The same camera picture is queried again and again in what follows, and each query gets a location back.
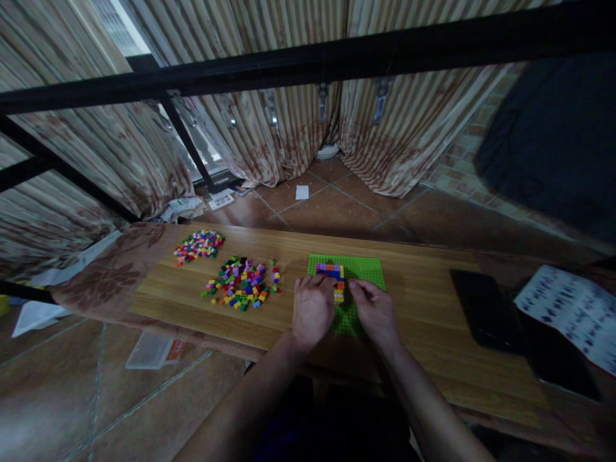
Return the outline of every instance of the green block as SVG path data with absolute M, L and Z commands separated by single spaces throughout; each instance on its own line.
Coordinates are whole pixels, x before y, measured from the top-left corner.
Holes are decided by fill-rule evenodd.
M 369 280 L 385 290 L 385 279 L 379 259 L 311 253 L 308 259 L 308 274 L 316 274 L 317 263 L 343 265 L 345 282 L 348 279 Z M 331 329 L 335 334 L 365 335 L 357 315 L 357 305 L 347 288 L 345 288 L 345 301 L 336 305 L 336 317 Z

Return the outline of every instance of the black phone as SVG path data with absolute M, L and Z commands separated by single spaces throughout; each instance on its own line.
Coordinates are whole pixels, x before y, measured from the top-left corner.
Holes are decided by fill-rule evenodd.
M 520 325 L 496 280 L 488 275 L 450 269 L 470 333 L 482 347 L 527 353 Z
M 493 277 L 458 269 L 450 274 L 477 343 L 525 355 L 542 382 L 601 400 L 582 353 L 564 335 L 516 309 Z

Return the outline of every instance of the wooden tabletop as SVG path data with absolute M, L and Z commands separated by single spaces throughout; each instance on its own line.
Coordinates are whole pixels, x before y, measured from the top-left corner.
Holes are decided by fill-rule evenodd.
M 174 248 L 135 293 L 132 312 L 245 345 L 270 349 L 290 326 L 295 280 L 307 273 L 310 253 L 376 257 L 396 305 L 405 345 L 428 371 L 449 402 L 471 411 L 539 427 L 537 408 L 549 408 L 524 358 L 480 347 L 468 325 L 449 269 L 479 271 L 470 252 L 311 234 L 195 223 L 186 235 L 216 229 L 226 241 L 216 259 L 200 258 L 175 268 Z M 239 312 L 212 305 L 201 292 L 231 256 L 277 261 L 282 294 Z M 365 381 L 386 381 L 366 338 L 329 334 L 309 362 Z

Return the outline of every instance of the floral curtain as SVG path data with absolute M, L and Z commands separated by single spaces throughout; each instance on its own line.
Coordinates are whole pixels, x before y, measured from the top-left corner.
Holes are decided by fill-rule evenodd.
M 426 26 L 555 3 L 549 0 L 124 0 L 163 65 L 242 55 Z M 381 123 L 379 80 L 334 83 L 319 123 L 318 89 L 195 98 L 217 149 L 237 175 L 274 186 L 301 175 L 324 142 L 373 191 L 403 197 L 438 158 L 506 66 L 398 76 Z M 269 101 L 278 126 L 270 126 Z M 236 121 L 233 128 L 231 120 Z
M 89 2 L 0 3 L 0 91 L 131 72 Z M 142 103 L 23 114 L 13 120 L 138 216 L 193 195 L 186 166 Z M 28 156 L 0 139 L 0 167 Z M 47 172 L 0 196 L 0 277 L 59 266 L 127 225 Z

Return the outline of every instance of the pile of small blocks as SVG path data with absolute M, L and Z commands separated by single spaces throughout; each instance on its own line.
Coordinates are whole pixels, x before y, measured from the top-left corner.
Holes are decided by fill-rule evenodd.
M 345 301 L 345 267 L 343 265 L 317 263 L 316 274 L 335 278 L 338 284 L 334 289 L 334 303 L 339 305 Z
M 214 295 L 222 289 L 225 296 L 220 300 L 221 305 L 228 304 L 240 311 L 245 311 L 248 304 L 252 302 L 254 308 L 259 308 L 270 293 L 270 288 L 266 287 L 263 282 L 266 272 L 267 269 L 263 264 L 255 265 L 247 257 L 232 257 L 222 265 L 218 272 L 222 280 L 210 279 L 205 286 L 207 290 L 202 292 L 201 296 Z M 276 271 L 276 274 L 278 278 L 275 280 L 278 282 L 280 272 Z M 276 285 L 274 285 L 274 291 L 281 292 Z M 218 299 L 213 298 L 211 303 L 218 303 Z
M 199 257 L 216 258 L 218 248 L 224 242 L 225 236 L 214 230 L 201 230 L 192 233 L 173 252 L 177 260 L 175 267 L 179 268 L 183 264 L 190 263 Z

